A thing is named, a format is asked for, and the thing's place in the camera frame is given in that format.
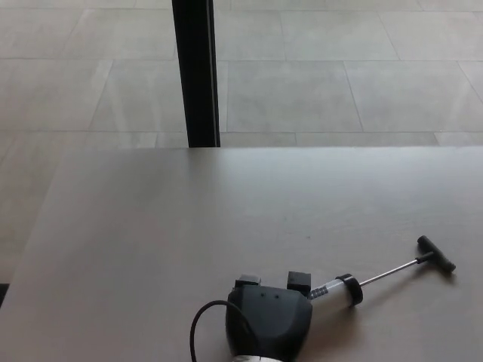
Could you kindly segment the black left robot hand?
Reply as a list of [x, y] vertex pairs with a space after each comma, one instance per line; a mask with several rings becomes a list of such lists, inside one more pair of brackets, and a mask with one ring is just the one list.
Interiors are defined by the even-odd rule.
[[297, 359], [312, 317], [308, 299], [311, 275], [290, 271], [286, 288], [269, 287], [252, 275], [235, 281], [227, 301], [248, 321], [226, 311], [226, 336], [232, 356], [258, 356], [278, 361]]

